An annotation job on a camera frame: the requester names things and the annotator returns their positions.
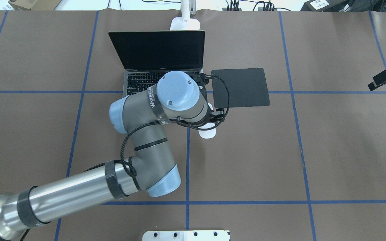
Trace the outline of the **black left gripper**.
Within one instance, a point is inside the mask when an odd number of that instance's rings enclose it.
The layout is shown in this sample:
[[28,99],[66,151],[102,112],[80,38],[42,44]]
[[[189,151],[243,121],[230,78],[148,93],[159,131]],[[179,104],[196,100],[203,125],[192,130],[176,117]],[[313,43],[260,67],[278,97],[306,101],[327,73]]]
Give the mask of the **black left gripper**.
[[205,75],[203,73],[194,74],[193,80],[196,82],[199,88],[200,97],[204,100],[205,107],[204,111],[201,112],[201,120],[194,122],[193,126],[204,126],[208,123],[219,123],[224,121],[225,111],[224,108],[217,108],[213,110],[213,107],[208,105],[208,96],[206,85],[209,83],[210,75]]

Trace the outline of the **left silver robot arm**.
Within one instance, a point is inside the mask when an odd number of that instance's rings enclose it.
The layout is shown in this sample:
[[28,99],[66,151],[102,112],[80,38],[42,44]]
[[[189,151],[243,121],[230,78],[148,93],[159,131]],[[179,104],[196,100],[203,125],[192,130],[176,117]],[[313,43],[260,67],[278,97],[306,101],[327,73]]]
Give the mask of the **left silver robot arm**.
[[229,107],[213,110],[206,85],[223,78],[170,71],[143,91],[113,102],[109,119],[124,135],[119,157],[79,174],[19,193],[0,192],[0,241],[24,238],[31,229],[145,190],[152,197],[173,192],[181,178],[164,125],[213,131]]

